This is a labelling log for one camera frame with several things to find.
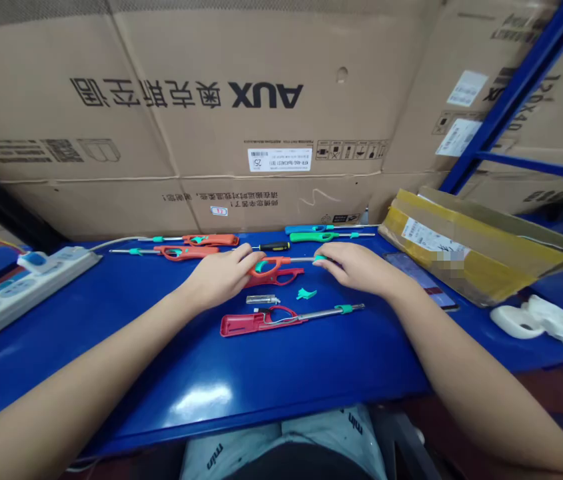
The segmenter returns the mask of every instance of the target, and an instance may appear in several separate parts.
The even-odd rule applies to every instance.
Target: person's leg
[[[259,458],[281,436],[278,423],[190,440],[181,480],[215,480]]]
[[[381,450],[365,405],[332,410],[281,423],[284,441],[316,443],[345,455],[376,480],[386,480]]]

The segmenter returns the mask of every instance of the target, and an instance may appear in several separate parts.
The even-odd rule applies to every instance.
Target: blue metal shelf
[[[537,170],[563,177],[563,165],[537,160],[509,157],[491,153],[490,150],[508,128],[518,110],[563,53],[563,2],[555,12],[532,50],[527,54],[510,84],[501,94],[474,138],[459,157],[440,190],[457,194],[483,160],[515,167]]]

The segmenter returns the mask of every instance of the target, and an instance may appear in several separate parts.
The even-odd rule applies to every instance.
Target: finger
[[[248,255],[253,248],[250,246],[250,243],[242,243],[236,249],[232,250],[230,254],[237,259],[242,259],[246,255]]]
[[[344,243],[326,243],[325,245],[321,245],[316,250],[316,252],[314,252],[314,255],[315,256],[323,255],[324,257],[331,258],[337,263],[343,265],[344,249],[345,249]]]
[[[237,272],[239,273],[239,275],[246,275],[252,267],[254,267],[265,257],[265,252],[252,252],[250,255],[247,255],[246,257],[241,259],[241,261],[237,265]]]
[[[322,267],[323,269],[329,271],[335,280],[337,280],[341,285],[348,284],[348,274],[340,267],[337,267],[334,263],[329,260],[317,260],[313,263],[317,267]]]

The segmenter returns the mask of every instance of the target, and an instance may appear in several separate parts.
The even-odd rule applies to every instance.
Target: phone screen
[[[432,300],[446,311],[457,310],[459,306],[430,278],[428,273],[419,267],[406,253],[385,253],[383,258],[390,264],[406,273],[417,281],[419,285],[430,295]]]

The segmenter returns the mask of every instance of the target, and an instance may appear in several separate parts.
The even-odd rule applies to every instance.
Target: power strip
[[[64,247],[52,254],[54,266],[37,274],[22,272],[0,283],[0,330],[64,285],[97,264],[100,255],[83,247]]]

